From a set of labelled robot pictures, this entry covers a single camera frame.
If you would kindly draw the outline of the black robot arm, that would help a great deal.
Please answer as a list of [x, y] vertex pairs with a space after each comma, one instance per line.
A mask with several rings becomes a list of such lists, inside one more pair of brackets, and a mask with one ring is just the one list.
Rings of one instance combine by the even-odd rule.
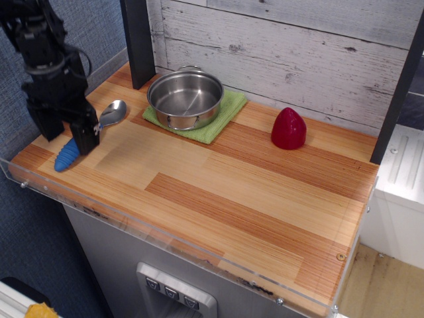
[[30, 82], [22, 84], [26, 106], [49, 141], [68, 123], [82, 155], [99, 145], [100, 123], [85, 98], [87, 77], [82, 51], [66, 44], [64, 22], [49, 1], [2, 1], [1, 27], [21, 54]]

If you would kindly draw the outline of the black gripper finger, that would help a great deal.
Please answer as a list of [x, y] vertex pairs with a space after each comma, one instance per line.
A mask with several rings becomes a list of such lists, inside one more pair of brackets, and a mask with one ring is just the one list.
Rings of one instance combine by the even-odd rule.
[[70, 125], [73, 139], [81, 155], [88, 155], [100, 143], [100, 123], [75, 121]]
[[28, 107], [28, 111], [41, 135], [47, 141], [50, 142], [54, 140], [57, 136], [64, 132], [62, 120], [54, 112], [34, 107]]

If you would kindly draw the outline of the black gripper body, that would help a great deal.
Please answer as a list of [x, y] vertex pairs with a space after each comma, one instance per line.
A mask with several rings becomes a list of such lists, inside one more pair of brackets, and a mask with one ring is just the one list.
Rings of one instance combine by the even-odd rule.
[[59, 55], [59, 62], [25, 68], [32, 81], [23, 84], [27, 107], [45, 109], [62, 121], [98, 123], [93, 107], [85, 98], [87, 75], [79, 52]]

